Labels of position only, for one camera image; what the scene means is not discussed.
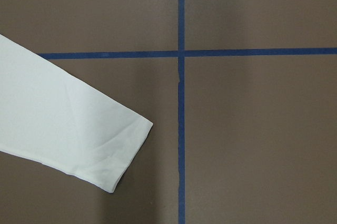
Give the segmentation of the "white long-sleeve printed shirt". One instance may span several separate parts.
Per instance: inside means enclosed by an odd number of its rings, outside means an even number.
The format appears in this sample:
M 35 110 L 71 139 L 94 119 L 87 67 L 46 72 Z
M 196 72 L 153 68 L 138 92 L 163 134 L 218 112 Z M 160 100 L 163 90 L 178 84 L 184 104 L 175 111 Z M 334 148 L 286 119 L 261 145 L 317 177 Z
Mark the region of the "white long-sleeve printed shirt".
M 114 192 L 153 123 L 5 36 L 1 151 Z

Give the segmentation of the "blue tape grid lines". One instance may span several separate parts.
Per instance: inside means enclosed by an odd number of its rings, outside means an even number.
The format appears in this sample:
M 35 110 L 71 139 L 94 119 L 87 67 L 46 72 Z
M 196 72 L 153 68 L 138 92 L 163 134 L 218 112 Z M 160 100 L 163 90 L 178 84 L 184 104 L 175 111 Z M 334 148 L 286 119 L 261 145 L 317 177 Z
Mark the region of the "blue tape grid lines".
M 53 30 L 150 9 L 170 57 L 56 64 L 153 121 L 113 194 L 74 196 L 68 223 L 336 223 L 336 0 L 51 0 Z

